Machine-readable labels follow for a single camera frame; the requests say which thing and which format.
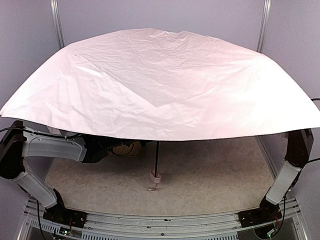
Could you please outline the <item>pink and black umbrella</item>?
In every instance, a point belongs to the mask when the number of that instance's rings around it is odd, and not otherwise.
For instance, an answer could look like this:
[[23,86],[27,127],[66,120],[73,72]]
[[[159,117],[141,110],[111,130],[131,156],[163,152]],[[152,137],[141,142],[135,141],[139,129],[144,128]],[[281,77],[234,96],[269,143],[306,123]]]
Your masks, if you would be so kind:
[[275,61],[212,36],[153,28],[69,44],[0,110],[74,132],[85,163],[121,139],[197,141],[318,128],[320,112]]

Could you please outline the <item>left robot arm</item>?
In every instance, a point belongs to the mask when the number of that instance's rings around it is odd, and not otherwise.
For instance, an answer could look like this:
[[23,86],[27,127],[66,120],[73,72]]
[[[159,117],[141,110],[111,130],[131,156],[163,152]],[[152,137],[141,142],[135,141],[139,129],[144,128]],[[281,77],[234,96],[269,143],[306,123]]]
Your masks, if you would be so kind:
[[0,130],[0,177],[12,181],[48,212],[64,212],[58,190],[45,183],[55,159],[95,164],[117,140],[84,133],[37,131],[16,120]]

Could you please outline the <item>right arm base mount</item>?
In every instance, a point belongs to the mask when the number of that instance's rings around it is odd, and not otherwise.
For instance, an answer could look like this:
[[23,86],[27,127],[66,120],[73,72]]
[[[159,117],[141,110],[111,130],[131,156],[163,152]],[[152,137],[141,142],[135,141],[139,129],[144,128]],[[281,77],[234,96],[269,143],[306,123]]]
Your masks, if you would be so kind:
[[241,227],[247,228],[272,222],[276,219],[281,219],[283,216],[280,210],[270,211],[264,208],[255,208],[239,212],[238,217]]

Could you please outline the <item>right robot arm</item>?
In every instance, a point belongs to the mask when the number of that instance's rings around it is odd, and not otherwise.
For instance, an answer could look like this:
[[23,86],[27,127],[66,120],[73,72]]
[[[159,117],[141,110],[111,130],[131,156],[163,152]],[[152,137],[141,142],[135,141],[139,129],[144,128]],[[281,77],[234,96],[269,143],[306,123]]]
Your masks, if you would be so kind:
[[298,181],[302,169],[311,162],[313,143],[314,137],[310,128],[287,133],[284,163],[259,205],[264,213],[272,216],[279,211],[279,203]]

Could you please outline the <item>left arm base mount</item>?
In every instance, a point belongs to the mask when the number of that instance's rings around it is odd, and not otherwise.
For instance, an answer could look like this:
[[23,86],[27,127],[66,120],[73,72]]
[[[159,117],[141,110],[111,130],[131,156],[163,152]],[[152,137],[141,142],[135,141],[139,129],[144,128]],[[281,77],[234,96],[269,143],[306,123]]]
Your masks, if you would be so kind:
[[54,223],[83,229],[87,220],[87,213],[68,208],[63,210],[47,209],[43,214],[43,218]]

